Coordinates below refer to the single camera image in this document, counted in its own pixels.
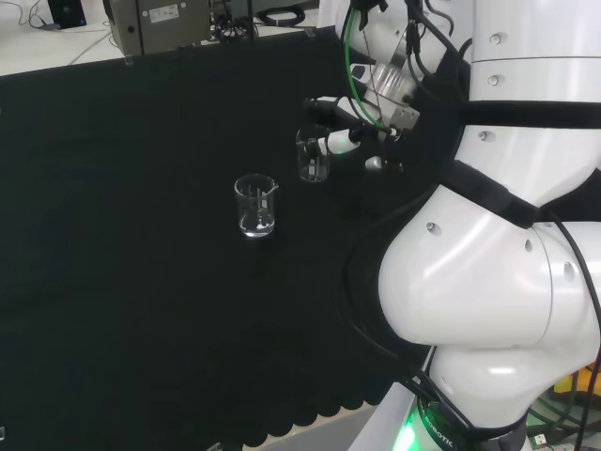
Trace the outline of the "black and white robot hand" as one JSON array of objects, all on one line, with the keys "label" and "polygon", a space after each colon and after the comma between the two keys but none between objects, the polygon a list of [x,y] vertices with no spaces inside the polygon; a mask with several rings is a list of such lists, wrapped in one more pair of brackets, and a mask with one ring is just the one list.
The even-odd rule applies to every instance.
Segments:
[{"label": "black and white robot hand", "polygon": [[365,161],[365,168],[372,172],[403,171],[400,159],[393,155],[393,145],[414,128],[420,117],[415,109],[395,103],[387,121],[373,103],[352,97],[307,98],[303,110],[314,121],[309,136],[299,140],[304,156],[339,157],[358,150],[362,141],[374,139],[382,150]]}]

